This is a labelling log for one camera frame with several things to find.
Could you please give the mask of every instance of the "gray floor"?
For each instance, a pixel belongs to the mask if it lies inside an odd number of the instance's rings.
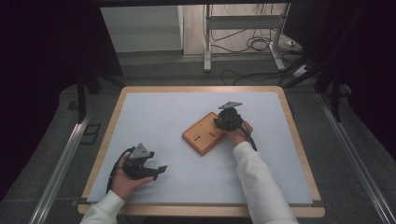
[[[275,72],[269,55],[215,57],[212,72],[204,72],[202,57],[182,58],[178,55],[120,56],[124,77],[117,77],[128,85],[231,85],[237,75]],[[237,85],[275,85],[278,79],[264,80],[275,75],[255,76],[256,81],[242,79]],[[99,94],[87,92],[87,105],[92,112],[89,124],[100,124],[97,140],[92,145],[79,145],[56,195],[46,223],[79,223],[82,215],[76,203],[84,190],[106,126],[120,94],[120,88],[98,78],[102,90]],[[299,218],[300,223],[382,223],[364,186],[356,175],[347,154],[334,133],[323,107],[313,90],[315,77],[292,89],[285,89],[294,120],[324,206],[323,218]],[[60,106],[33,158],[18,180],[0,202],[0,223],[28,223],[36,204],[46,187],[52,171],[73,131],[78,111],[75,106],[77,88],[72,86],[60,96]],[[396,162],[367,130],[347,104],[340,102],[342,124],[353,140],[362,160],[386,196],[391,209],[396,210]],[[81,142],[90,142],[84,136]],[[209,223],[209,219],[148,218],[145,223]],[[214,222],[232,223],[215,219]],[[234,223],[246,222],[235,219]],[[119,223],[132,223],[119,217]]]

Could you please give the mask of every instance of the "black cable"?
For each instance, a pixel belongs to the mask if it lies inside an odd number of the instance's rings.
[[[106,194],[107,194],[108,191],[111,189],[111,184],[113,183],[114,174],[116,173],[117,169],[119,168],[118,165],[119,165],[121,159],[123,158],[123,156],[124,156],[127,152],[133,151],[133,150],[134,150],[134,147],[126,149],[126,150],[120,155],[120,157],[119,157],[119,159],[116,161],[116,163],[114,163],[113,169],[111,170],[110,176],[108,177]]]
[[[256,144],[254,143],[253,138],[250,136],[250,132],[248,131],[248,126],[246,125],[244,120],[243,120],[243,123],[245,124],[246,129],[244,129],[242,126],[239,126],[239,130],[241,130],[242,133],[244,133],[247,136],[247,139],[248,139],[249,143],[251,144],[251,147],[253,147],[253,149],[255,151],[257,151]]]
[[[267,7],[265,7],[267,8]],[[262,4],[262,11],[264,10],[264,4]],[[262,15],[262,11],[260,11],[260,15]]]
[[[270,37],[270,38],[268,38],[268,37],[265,37],[265,36],[260,36],[260,37],[258,37],[258,36],[254,36],[254,35],[256,34],[256,31],[257,31],[257,29],[255,29],[255,30],[254,30],[254,32],[253,32],[253,37],[254,37],[254,38],[257,38],[257,39],[263,39],[263,40],[265,40],[267,43],[270,43],[270,42],[272,42],[272,39],[271,39],[271,37]],[[291,39],[290,37],[288,37],[288,36],[284,35],[283,33],[281,33],[281,35],[285,36],[286,38],[289,38],[289,39]],[[302,51],[300,51],[300,50],[290,50],[290,49],[285,49],[284,47],[280,46],[279,44],[276,46],[276,48],[277,48],[279,51],[281,51],[281,52],[285,52],[285,53],[304,54],[304,53],[303,53]]]
[[[292,63],[285,71],[283,71],[283,72],[276,72],[276,73],[256,73],[256,74],[240,75],[240,74],[238,74],[237,72],[232,71],[232,70],[224,70],[224,71],[221,72],[221,80],[222,80],[222,82],[223,82],[225,85],[227,85],[227,84],[224,82],[223,74],[224,74],[225,72],[231,72],[231,73],[234,73],[234,74],[238,75],[238,78],[236,78],[236,79],[233,81],[233,84],[232,84],[233,86],[236,84],[236,82],[238,82],[238,81],[241,80],[241,79],[247,79],[247,80],[254,81],[254,82],[261,82],[261,81],[270,80],[270,79],[275,79],[275,78],[279,78],[279,81],[278,81],[278,83],[277,83],[276,85],[277,85],[277,86],[281,86],[283,79],[284,79],[285,77],[288,77],[288,76],[290,75],[290,74],[288,74],[288,73],[289,73],[290,71],[293,71],[297,66],[303,64],[303,62],[305,62],[305,60],[306,60],[306,56],[303,55],[303,56],[302,56],[301,58],[299,58],[296,62]],[[262,79],[258,79],[258,80],[257,80],[257,79],[252,79],[252,78],[251,78],[251,77],[263,76],[263,75],[278,75],[278,76],[276,76],[276,77],[267,77],[267,78],[262,78]]]
[[[227,7],[225,7],[225,5],[223,5],[225,11],[227,12],[228,15],[230,15],[230,12],[227,10]]]
[[[232,33],[232,34],[230,34],[230,35],[226,35],[226,36],[224,36],[224,37],[222,37],[222,38],[219,38],[219,39],[216,39],[215,37],[213,37],[213,32],[212,32],[212,30],[210,31],[210,35],[212,36],[212,39],[213,39],[214,41],[220,41],[220,40],[223,40],[223,39],[225,39],[225,38],[231,37],[231,36],[233,36],[233,35],[240,34],[240,33],[244,32],[244,31],[246,31],[246,30],[247,30],[247,29],[240,30],[240,31],[238,31],[238,32],[236,32],[236,33]]]
[[[255,44],[255,43],[258,43],[258,42],[266,43],[267,45],[265,46],[265,48],[262,48],[262,49],[255,48],[255,47],[254,47],[254,44]],[[247,51],[247,50],[249,50],[249,49],[255,49],[255,50],[257,50],[257,51],[266,50],[266,49],[268,49],[268,42],[265,41],[265,40],[262,39],[262,38],[251,37],[251,38],[249,38],[249,39],[247,40],[247,48],[246,48],[246,49],[231,50],[231,49],[226,49],[226,48],[224,48],[224,47],[222,47],[222,46],[219,46],[219,45],[210,45],[210,46],[216,47],[216,48],[220,48],[220,49],[224,49],[224,50],[227,50],[227,51],[232,52],[232,53],[240,53],[240,52]]]

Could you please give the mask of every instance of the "floor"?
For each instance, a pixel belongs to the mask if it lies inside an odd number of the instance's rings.
[[[285,4],[235,4],[212,5],[210,15],[239,16],[239,15],[280,15]],[[205,6],[183,6],[183,53],[186,56],[200,55],[205,49]],[[228,53],[263,53],[270,52],[264,39],[273,39],[274,30],[214,30],[210,32],[211,52],[213,54]],[[282,35],[279,42],[286,49],[299,50],[298,45],[288,46],[290,41]]]
[[[132,86],[231,86],[278,85],[293,79],[291,74],[278,74],[269,54],[217,54],[212,71],[204,72],[202,55],[121,54],[119,60],[124,74],[118,81]],[[287,66],[298,55],[284,58]],[[89,125],[97,129],[97,137],[86,134],[67,167],[67,173],[44,223],[79,223],[82,214],[77,210],[80,196],[90,175],[121,88],[98,78],[101,91],[86,91]],[[309,160],[326,214],[322,218],[299,217],[299,223],[385,223],[377,213],[368,189],[348,157],[342,142],[327,117],[323,104],[315,93],[316,77],[285,89],[306,156]],[[354,114],[347,98],[340,101],[341,123],[361,160],[378,188],[396,210],[396,162]],[[0,223],[29,223],[37,203],[47,186],[54,168],[78,120],[77,87],[71,86],[60,95],[60,105],[51,125],[25,169],[0,202]],[[124,217],[119,223],[249,223],[248,218],[193,217]]]

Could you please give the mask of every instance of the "person's right hand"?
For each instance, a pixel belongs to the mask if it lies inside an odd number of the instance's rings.
[[[117,172],[114,174],[111,190],[116,193],[120,198],[125,200],[130,196],[139,186],[151,182],[154,177],[145,177],[142,179],[131,179],[127,174],[122,171],[122,165],[128,159],[129,154],[125,154],[119,162]]]
[[[253,132],[253,127],[251,127],[247,121],[244,121],[244,123],[242,123],[242,127],[249,133]],[[248,141],[248,137],[240,129],[225,133],[227,133],[227,135],[230,137],[231,142],[236,146],[239,143]]]

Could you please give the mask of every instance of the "table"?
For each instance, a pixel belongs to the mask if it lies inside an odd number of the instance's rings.
[[[111,136],[116,127],[117,120],[120,116],[123,102],[128,92],[239,92],[239,91],[275,91],[279,96],[285,113],[287,123],[290,127],[291,136],[297,149],[297,154],[307,179],[308,187],[311,191],[313,204],[311,206],[293,206],[292,210],[297,217],[323,217],[325,210],[322,205],[315,179],[312,175],[309,162],[305,156],[304,148],[294,124],[290,109],[283,90],[275,86],[267,87],[126,87],[122,90],[120,98],[117,102],[110,123],[106,130],[106,135],[99,149],[96,161],[92,167],[91,175],[87,181],[86,188],[81,198],[88,198],[92,189],[93,182],[97,177],[99,169],[102,165],[104,156],[110,143]],[[85,214],[90,205],[80,203],[78,211]],[[181,216],[181,217],[248,217],[248,208],[245,205],[174,205],[174,204],[125,204],[120,210],[122,215],[130,216]]]

